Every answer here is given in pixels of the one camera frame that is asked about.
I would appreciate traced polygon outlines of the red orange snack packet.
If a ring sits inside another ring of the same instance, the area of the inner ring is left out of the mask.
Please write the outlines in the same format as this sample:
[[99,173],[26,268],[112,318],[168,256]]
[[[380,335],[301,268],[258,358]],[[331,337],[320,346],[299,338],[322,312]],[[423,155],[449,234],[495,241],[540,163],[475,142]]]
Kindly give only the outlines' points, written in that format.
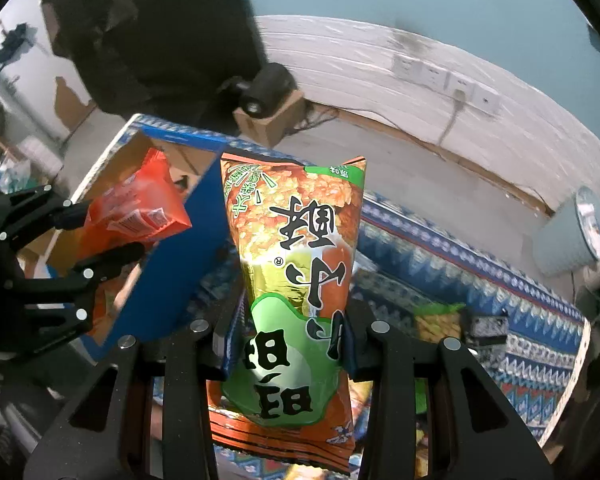
[[[180,189],[162,151],[150,148],[140,169],[95,198],[86,217],[79,255],[91,257],[140,242],[150,249],[159,240],[192,226]],[[96,290],[93,327],[88,334],[103,344],[142,273],[142,262],[122,266],[121,273]]]

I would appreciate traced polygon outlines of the orange green rice cracker bag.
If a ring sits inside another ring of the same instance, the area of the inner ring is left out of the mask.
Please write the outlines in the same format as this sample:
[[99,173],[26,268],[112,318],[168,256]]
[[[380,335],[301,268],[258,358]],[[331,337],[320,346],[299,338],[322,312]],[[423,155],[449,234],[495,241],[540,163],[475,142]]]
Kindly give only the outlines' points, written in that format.
[[207,386],[213,439],[346,471],[353,415],[340,342],[366,161],[311,166],[226,153],[220,167],[244,292],[236,360]]

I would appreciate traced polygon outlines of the black snack bag white text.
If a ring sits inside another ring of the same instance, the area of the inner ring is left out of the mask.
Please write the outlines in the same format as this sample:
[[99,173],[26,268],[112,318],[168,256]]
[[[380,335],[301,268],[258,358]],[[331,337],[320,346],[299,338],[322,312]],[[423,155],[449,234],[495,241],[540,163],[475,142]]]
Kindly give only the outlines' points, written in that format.
[[466,346],[484,366],[497,366],[506,352],[508,316],[467,313],[463,318]]

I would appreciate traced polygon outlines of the green bean snack bag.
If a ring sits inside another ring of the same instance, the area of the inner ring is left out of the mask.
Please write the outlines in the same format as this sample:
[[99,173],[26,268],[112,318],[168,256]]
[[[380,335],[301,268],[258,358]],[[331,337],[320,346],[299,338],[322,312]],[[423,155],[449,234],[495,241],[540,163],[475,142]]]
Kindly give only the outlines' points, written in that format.
[[446,337],[460,339],[464,304],[433,302],[414,309],[417,338],[437,344]]

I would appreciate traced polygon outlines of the blue cardboard storage box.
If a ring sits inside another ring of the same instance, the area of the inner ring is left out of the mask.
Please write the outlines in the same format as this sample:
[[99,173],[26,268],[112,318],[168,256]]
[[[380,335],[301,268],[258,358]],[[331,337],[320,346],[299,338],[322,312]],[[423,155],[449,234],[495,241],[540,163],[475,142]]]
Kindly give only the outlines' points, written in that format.
[[277,152],[246,139],[226,136],[136,114],[116,134],[70,195],[73,203],[92,200],[140,168],[146,152],[164,151],[171,168],[192,186],[184,200],[192,227],[158,243],[142,266],[121,312],[101,334],[85,334],[82,344],[96,361],[124,335],[140,341],[168,336],[188,307],[219,249],[228,241],[220,175],[220,154],[228,146],[277,157]]

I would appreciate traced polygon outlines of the blue patterned tablecloth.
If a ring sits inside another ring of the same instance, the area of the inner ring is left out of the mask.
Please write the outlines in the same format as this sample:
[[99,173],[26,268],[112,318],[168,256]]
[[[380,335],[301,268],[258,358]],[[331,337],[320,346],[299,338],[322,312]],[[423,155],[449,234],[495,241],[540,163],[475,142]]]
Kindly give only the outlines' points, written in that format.
[[[361,300],[383,321],[378,315],[381,301],[396,299],[403,285],[429,295],[431,303],[464,304],[462,316],[507,314],[504,358],[497,366],[484,366],[474,358],[541,447],[540,437],[556,419],[558,398],[573,382],[576,356],[584,344],[584,317],[509,266],[363,193],[347,305]],[[237,339],[230,348],[228,372],[240,341],[238,331],[232,333]]]

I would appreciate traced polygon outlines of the black hanging cloth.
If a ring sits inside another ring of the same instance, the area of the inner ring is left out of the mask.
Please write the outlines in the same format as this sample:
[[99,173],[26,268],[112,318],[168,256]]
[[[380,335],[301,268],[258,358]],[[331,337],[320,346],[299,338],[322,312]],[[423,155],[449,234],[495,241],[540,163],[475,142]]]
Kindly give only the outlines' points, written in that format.
[[265,56],[249,0],[42,0],[55,54],[105,113],[221,130]]

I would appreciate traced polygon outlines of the small brown cardboard box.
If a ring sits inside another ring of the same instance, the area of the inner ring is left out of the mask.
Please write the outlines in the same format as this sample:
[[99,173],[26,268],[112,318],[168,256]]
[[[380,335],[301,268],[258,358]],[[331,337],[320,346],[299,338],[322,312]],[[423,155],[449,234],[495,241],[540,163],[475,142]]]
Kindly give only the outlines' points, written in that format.
[[274,148],[306,117],[306,100],[301,90],[294,90],[271,117],[253,118],[240,107],[234,110],[233,116],[241,134],[266,148]]

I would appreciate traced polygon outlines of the light blue waste bin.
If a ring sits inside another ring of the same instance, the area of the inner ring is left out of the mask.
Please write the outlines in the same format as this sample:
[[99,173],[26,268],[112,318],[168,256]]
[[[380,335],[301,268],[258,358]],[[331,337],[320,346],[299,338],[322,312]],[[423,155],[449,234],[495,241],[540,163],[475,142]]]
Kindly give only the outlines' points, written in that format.
[[532,237],[532,256],[546,276],[600,261],[600,196],[580,186]]

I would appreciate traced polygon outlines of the white wall socket strip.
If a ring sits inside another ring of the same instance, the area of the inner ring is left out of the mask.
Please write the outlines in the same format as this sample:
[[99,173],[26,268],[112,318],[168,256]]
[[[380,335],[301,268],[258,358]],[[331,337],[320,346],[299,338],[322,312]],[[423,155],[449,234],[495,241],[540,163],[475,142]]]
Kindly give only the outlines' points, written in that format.
[[501,96],[494,89],[434,63],[395,54],[392,71],[401,80],[460,100],[484,114],[496,116],[500,110]]

